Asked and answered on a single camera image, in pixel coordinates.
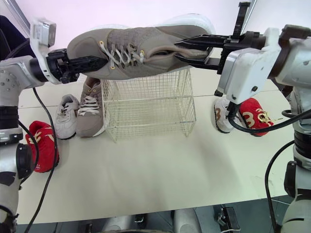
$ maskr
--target white wall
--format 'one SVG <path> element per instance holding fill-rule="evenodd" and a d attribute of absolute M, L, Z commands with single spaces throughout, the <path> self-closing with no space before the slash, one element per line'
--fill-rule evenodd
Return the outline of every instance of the white wall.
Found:
<path fill-rule="evenodd" d="M 3 0 L 0 0 L 0 15 L 7 17 L 10 22 L 13 23 L 14 26 L 22 33 L 24 37 L 28 37 L 27 34 L 24 32 L 23 28 L 19 25 L 18 21 L 11 14 L 9 8 L 3 2 Z"/>
<path fill-rule="evenodd" d="M 311 0 L 257 0 L 245 31 L 281 30 L 286 24 L 311 28 Z"/>
<path fill-rule="evenodd" d="M 148 26 L 186 13 L 210 18 L 216 33 L 232 34 L 239 0 L 17 0 L 29 21 L 56 22 L 52 49 L 65 48 L 77 35 L 105 24 Z"/>

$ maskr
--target black clamp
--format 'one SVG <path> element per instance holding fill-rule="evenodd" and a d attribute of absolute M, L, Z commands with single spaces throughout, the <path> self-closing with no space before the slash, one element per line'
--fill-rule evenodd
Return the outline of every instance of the black clamp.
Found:
<path fill-rule="evenodd" d="M 296 180 L 296 161 L 289 161 L 286 167 L 284 189 L 286 193 L 294 198 L 296 194 L 295 180 Z"/>
<path fill-rule="evenodd" d="M 192 38 L 184 39 L 175 43 L 177 46 L 185 47 L 187 49 L 202 50 L 211 52 L 212 48 L 222 48 L 221 58 L 196 58 L 189 59 L 181 54 L 176 54 L 182 62 L 189 65 L 203 69 L 217 70 L 217 74 L 221 74 L 225 65 L 227 56 L 236 50 L 245 48 L 262 49 L 264 47 L 266 38 L 258 32 L 246 32 L 241 35 L 243 22 L 246 16 L 249 2 L 240 2 L 239 13 L 236 20 L 235 28 L 231 36 L 227 35 L 199 35 Z"/>
<path fill-rule="evenodd" d="M 107 60 L 95 56 L 69 59 L 66 49 L 53 50 L 48 53 L 48 66 L 52 75 L 62 83 L 77 81 L 80 73 L 96 71 L 107 64 Z"/>

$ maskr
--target number 3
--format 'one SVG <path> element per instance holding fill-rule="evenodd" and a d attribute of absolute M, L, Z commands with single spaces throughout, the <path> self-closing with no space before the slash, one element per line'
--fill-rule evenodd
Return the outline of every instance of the number 3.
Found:
<path fill-rule="evenodd" d="M 250 112 L 245 112 L 243 113 L 243 116 L 247 115 L 248 118 L 245 118 L 247 124 L 248 124 L 248 127 L 249 128 L 252 128 L 253 125 L 255 124 L 255 121 L 254 121 L 254 115 Z"/>
<path fill-rule="evenodd" d="M 215 108 L 215 112 L 216 112 L 216 121 L 218 121 L 220 119 L 220 108 Z"/>

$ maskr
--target white shoelace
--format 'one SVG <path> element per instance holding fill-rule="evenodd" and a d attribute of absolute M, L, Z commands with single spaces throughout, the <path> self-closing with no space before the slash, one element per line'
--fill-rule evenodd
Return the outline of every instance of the white shoelace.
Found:
<path fill-rule="evenodd" d="M 80 105 L 80 109 L 78 110 L 78 115 L 84 116 L 85 113 L 89 112 L 92 114 L 97 114 L 99 111 L 98 102 L 96 97 L 85 96 L 84 97 L 84 104 Z"/>
<path fill-rule="evenodd" d="M 68 115 L 68 105 L 66 105 L 65 107 L 63 107 L 63 109 L 60 110 L 60 113 L 58 113 L 58 121 L 59 122 L 64 122 L 68 119 L 69 115 Z"/>
<path fill-rule="evenodd" d="M 127 46 L 127 51 L 124 49 L 124 47 L 121 47 L 121 52 L 116 48 L 115 44 L 112 44 L 111 46 L 111 52 L 108 51 L 108 49 L 105 48 L 104 46 L 104 42 L 100 41 L 99 42 L 100 47 L 102 49 L 102 51 L 110 58 L 110 68 L 114 69 L 115 68 L 115 64 L 120 65 L 123 64 L 125 66 L 131 64 L 134 64 L 134 62 L 140 62 L 143 63 L 144 61 L 144 51 L 140 51 L 140 54 L 138 55 L 135 52 L 135 49 L 131 46 L 128 45 Z M 114 57 L 115 53 L 118 55 L 119 57 L 119 61 Z M 124 54 L 127 57 L 127 61 L 125 61 L 123 59 L 123 55 Z"/>

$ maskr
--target white tabletop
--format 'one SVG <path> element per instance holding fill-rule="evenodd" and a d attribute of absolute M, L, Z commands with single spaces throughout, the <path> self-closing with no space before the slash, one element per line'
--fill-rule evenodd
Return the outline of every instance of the white tabletop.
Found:
<path fill-rule="evenodd" d="M 192 69 L 197 123 L 188 137 L 172 134 L 120 140 L 107 133 L 95 138 L 58 140 L 60 163 L 55 169 L 35 223 L 61 222 L 165 211 L 265 197 L 264 174 L 269 160 L 293 139 L 291 126 L 263 137 L 234 130 L 218 132 L 211 96 L 215 71 Z M 81 83 L 46 85 L 38 93 L 52 116 L 63 94 L 79 97 Z M 271 119 L 289 108 L 267 81 L 255 96 Z M 29 126 L 48 122 L 31 91 L 20 98 L 19 118 Z M 272 196 L 285 195 L 283 179 L 291 149 L 277 159 L 270 175 Z M 28 223 L 40 199 L 48 173 L 34 173 L 19 192 L 19 224 Z"/>

